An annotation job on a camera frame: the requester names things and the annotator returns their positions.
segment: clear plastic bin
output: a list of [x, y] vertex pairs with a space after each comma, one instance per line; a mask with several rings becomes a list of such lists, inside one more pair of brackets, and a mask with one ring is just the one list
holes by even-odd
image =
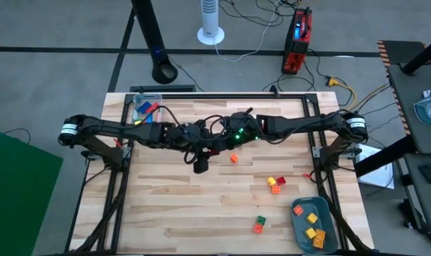
[[162, 105], [162, 98], [159, 93], [139, 93], [134, 96], [134, 111], [132, 115], [132, 124], [138, 124], [138, 121], [141, 122], [161, 122], [161, 111], [159, 109], [153, 113], [153, 115], [147, 120], [147, 116], [149, 113], [141, 113], [140, 108], [146, 108], [148, 105]]

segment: red power station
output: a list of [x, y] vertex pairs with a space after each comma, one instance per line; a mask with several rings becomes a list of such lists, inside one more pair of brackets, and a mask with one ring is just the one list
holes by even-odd
[[282, 61], [282, 72], [296, 74], [306, 58], [309, 48], [310, 33], [312, 30], [312, 11], [296, 9], [292, 23], [289, 26], [287, 40], [285, 41], [284, 58]]

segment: blue tray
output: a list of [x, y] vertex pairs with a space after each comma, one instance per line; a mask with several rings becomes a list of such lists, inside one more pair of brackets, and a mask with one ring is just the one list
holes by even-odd
[[[297, 205], [300, 205], [304, 210], [303, 214], [299, 216], [296, 216], [293, 212], [293, 208]], [[314, 213], [318, 217], [314, 224], [310, 224], [306, 220], [310, 213]], [[328, 203], [322, 197], [296, 199], [292, 204], [291, 214], [296, 241], [302, 251], [307, 254], [320, 255], [331, 254], [337, 250], [339, 243], [332, 223], [331, 212], [329, 211]], [[312, 239], [307, 238], [304, 233], [307, 228], [320, 229], [326, 232], [323, 249], [312, 246]]]

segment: yellow lego brick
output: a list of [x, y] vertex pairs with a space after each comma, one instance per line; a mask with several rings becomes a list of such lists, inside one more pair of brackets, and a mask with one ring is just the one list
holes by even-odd
[[314, 224], [316, 222], [316, 220], [318, 220], [318, 217], [315, 214], [310, 213], [307, 216], [306, 220], [309, 221], [309, 223]]
[[305, 233], [306, 233], [307, 238], [309, 238], [309, 239], [314, 238], [316, 235], [315, 230], [313, 228], [307, 228]]
[[312, 246], [319, 248], [319, 249], [323, 249], [323, 240], [318, 239], [318, 238], [314, 238], [314, 240], [312, 241]]
[[267, 178], [267, 183], [268, 183], [270, 186], [272, 186], [272, 185], [275, 185], [275, 184], [276, 184], [276, 182], [275, 182], [275, 180], [274, 180], [274, 178], [273, 178], [273, 177], [269, 177], [269, 178]]
[[318, 238], [320, 240], [324, 240], [324, 238], [326, 237], [326, 232], [324, 232], [323, 230], [316, 229], [315, 232], [316, 232], [315, 238]]

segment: green mat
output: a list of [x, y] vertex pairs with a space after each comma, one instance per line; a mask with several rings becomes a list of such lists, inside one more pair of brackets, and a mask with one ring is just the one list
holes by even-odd
[[0, 255], [31, 255], [62, 159], [0, 133]]

